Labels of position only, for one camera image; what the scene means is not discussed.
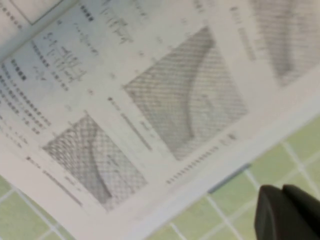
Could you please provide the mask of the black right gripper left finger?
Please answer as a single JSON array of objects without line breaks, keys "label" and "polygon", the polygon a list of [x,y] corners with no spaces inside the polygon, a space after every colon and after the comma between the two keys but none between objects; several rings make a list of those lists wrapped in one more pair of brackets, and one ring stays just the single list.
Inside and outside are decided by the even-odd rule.
[{"label": "black right gripper left finger", "polygon": [[313,230],[301,218],[282,188],[262,185],[255,211],[258,240],[312,240]]}]

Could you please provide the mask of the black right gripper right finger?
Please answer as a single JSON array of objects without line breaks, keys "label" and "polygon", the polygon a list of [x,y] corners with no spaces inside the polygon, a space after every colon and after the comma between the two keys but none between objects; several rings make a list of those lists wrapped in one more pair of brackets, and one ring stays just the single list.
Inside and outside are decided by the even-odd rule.
[{"label": "black right gripper right finger", "polygon": [[320,201],[293,184],[285,184],[283,193],[293,203],[300,217],[320,237]]}]

